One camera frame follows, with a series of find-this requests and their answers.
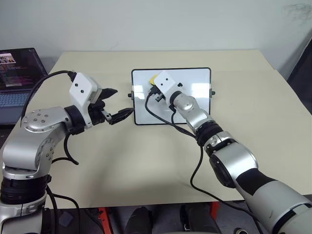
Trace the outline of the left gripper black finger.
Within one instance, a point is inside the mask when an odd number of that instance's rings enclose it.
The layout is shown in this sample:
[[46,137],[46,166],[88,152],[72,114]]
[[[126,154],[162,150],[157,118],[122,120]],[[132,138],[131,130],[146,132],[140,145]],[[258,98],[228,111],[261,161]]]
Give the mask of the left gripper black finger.
[[112,95],[116,94],[117,92],[118,91],[116,89],[113,89],[113,88],[104,88],[101,90],[100,100],[107,99],[107,98],[111,97]]
[[116,114],[111,116],[111,119],[109,120],[110,125],[114,125],[125,120],[133,111],[133,108],[125,108],[118,111]]

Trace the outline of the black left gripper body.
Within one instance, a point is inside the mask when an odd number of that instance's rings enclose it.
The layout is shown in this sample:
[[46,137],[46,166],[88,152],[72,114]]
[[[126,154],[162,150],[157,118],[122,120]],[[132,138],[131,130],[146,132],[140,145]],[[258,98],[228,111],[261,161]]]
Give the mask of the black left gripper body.
[[88,106],[88,114],[92,125],[98,125],[107,121],[112,125],[112,116],[104,110],[105,103],[101,99],[97,99],[95,103],[90,103]]

